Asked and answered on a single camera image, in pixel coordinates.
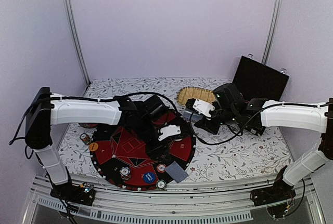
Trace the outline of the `round red black poker mat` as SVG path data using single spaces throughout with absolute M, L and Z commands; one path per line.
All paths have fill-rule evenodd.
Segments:
M 186 171 L 194 157 L 196 138 L 189 124 L 175 110 L 167 109 L 168 113 L 155 122 L 158 131 L 168 125 L 178 125 L 181 134 L 177 136 L 183 137 L 181 141 L 174 141 L 177 136 L 163 140 L 168 142 L 171 157 L 169 162 L 150 159 L 145 153 L 145 143 L 122 125 L 98 124 L 92 136 L 92 141 L 98 143 L 98 150 L 90 151 L 90 155 L 95 169 L 106 181 L 127 190 L 153 190 L 156 189 L 158 180 L 164 180 L 167 184 L 174 181 L 166 172 L 157 171 L 158 164 L 165 164 L 167 167 L 176 161 Z M 119 174 L 124 166 L 131 169 L 132 176 L 128 181 L 123 181 Z M 155 182 L 147 184 L 143 181 L 146 172 L 156 175 Z

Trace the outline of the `red white poker chip stack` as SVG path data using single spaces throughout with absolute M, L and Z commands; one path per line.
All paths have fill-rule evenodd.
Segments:
M 157 171 L 159 173 L 164 173 L 165 172 L 165 169 L 166 169 L 166 165 L 165 164 L 158 164 L 157 165 Z

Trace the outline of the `blue white poker chip stack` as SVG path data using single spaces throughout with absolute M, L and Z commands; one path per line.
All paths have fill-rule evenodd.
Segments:
M 131 178 L 131 169 L 130 167 L 124 166 L 119 170 L 119 174 L 123 181 L 128 181 Z

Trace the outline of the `orange big blind button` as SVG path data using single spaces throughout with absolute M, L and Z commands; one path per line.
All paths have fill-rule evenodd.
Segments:
M 92 142 L 89 144 L 88 148 L 91 152 L 95 152 L 98 150 L 98 143 Z

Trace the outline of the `blue small blind button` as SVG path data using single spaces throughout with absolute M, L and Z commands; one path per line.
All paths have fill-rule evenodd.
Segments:
M 143 181 L 147 184 L 153 183 L 156 180 L 156 175 L 153 172 L 146 172 L 143 175 Z

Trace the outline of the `dealt blue card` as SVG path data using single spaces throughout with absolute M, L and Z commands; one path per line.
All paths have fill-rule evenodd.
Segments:
M 180 183 L 188 177 L 188 173 L 174 161 L 165 168 L 165 172 L 176 182 Z

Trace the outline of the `multicolour chip stack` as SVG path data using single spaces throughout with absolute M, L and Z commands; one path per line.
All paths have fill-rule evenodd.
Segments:
M 89 145 L 91 142 L 91 139 L 87 133 L 80 134 L 80 140 L 85 144 Z

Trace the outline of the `green poker chip stack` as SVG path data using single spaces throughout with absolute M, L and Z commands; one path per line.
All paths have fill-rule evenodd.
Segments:
M 167 183 L 164 180 L 158 180 L 156 183 L 156 188 L 159 190 L 164 190 L 167 186 Z

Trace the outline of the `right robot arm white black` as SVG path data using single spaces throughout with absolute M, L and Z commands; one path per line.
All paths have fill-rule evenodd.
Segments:
M 295 197 L 294 186 L 304 177 L 332 161 L 332 100 L 326 103 L 278 102 L 263 98 L 245 101 L 233 83 L 219 86 L 213 92 L 215 101 L 209 103 L 199 98 L 188 100 L 187 106 L 203 118 L 196 127 L 217 134 L 221 125 L 236 124 L 234 135 L 244 130 L 255 135 L 263 134 L 267 127 L 290 127 L 313 130 L 321 141 L 300 158 L 283 167 L 270 187 L 250 193 L 255 206 L 271 204 Z

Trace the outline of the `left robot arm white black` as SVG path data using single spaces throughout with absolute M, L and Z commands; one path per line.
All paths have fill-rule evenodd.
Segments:
M 52 94 L 42 87 L 27 110 L 25 143 L 31 148 L 46 170 L 52 186 L 51 195 L 62 204 L 77 203 L 92 206 L 95 190 L 89 186 L 75 186 L 53 146 L 50 129 L 66 123 L 95 123 L 120 125 L 132 130 L 146 145 L 146 154 L 153 160 L 167 156 L 168 144 L 153 124 L 151 113 L 164 107 L 163 102 L 149 108 L 134 102 L 131 94 L 108 99 L 84 98 Z

